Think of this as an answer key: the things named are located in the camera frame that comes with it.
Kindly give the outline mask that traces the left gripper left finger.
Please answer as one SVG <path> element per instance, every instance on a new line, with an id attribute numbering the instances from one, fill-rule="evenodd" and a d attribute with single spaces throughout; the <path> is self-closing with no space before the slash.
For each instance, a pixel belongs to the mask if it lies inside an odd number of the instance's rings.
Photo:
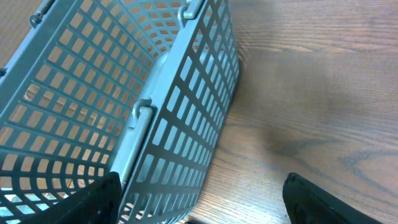
<path id="1" fill-rule="evenodd" d="M 23 223 L 115 224 L 118 221 L 121 199 L 119 174 L 110 172 Z"/>

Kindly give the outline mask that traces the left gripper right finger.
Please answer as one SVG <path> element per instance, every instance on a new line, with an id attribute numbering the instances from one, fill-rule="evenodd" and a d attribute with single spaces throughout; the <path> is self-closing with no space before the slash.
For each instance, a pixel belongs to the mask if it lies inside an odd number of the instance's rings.
<path id="1" fill-rule="evenodd" d="M 282 198 L 294 224 L 381 224 L 295 172 L 288 174 Z"/>

